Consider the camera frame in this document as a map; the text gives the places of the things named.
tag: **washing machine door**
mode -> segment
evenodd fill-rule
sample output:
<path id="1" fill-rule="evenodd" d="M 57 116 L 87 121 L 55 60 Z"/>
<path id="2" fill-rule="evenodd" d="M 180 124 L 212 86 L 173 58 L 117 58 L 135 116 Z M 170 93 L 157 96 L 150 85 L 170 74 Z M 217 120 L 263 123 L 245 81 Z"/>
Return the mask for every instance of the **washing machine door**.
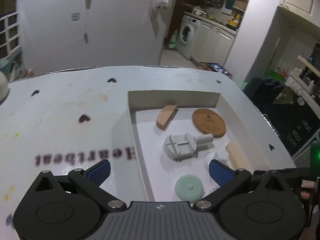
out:
<path id="1" fill-rule="evenodd" d="M 182 44 L 188 44 L 195 33 L 194 27 L 189 23 L 184 23 L 181 26 L 179 38 Z"/>

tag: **gray gripper base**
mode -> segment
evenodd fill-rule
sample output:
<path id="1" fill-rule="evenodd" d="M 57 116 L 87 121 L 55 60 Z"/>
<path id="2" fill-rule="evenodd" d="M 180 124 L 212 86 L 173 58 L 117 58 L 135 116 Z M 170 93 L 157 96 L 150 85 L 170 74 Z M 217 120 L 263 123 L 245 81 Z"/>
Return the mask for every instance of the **gray gripper base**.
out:
<path id="1" fill-rule="evenodd" d="M 129 209 L 106 216 L 90 240 L 232 240 L 210 213 L 188 202 L 132 202 Z"/>

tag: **tiled floor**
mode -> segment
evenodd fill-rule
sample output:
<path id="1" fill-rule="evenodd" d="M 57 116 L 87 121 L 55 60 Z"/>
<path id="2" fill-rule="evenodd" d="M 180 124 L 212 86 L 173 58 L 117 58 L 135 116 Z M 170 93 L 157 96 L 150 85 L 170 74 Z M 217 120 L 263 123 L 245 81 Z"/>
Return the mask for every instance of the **tiled floor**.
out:
<path id="1" fill-rule="evenodd" d="M 163 50 L 161 59 L 161 66 L 175 66 L 175 67 L 185 67 L 185 68 L 197 68 L 191 60 L 183 57 L 178 51 L 174 50 Z"/>

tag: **mint green round lid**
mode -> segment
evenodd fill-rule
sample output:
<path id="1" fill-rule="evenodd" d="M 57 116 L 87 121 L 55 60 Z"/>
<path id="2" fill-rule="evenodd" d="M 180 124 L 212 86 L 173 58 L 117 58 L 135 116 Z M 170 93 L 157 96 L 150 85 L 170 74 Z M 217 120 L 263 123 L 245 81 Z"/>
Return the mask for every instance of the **mint green round lid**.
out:
<path id="1" fill-rule="evenodd" d="M 201 198 L 203 185 L 197 176 L 186 174 L 178 179 L 174 191 L 181 200 L 194 202 Z"/>

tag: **brown round coaster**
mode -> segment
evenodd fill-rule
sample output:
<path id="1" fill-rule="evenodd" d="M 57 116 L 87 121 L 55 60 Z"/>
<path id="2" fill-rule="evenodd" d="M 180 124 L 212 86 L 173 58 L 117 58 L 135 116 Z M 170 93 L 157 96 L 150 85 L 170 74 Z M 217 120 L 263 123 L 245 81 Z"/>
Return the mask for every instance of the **brown round coaster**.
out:
<path id="1" fill-rule="evenodd" d="M 215 138 L 220 138 L 226 133 L 226 124 L 223 119 L 209 109 L 200 108 L 194 111 L 192 121 L 201 132 L 211 133 Z"/>

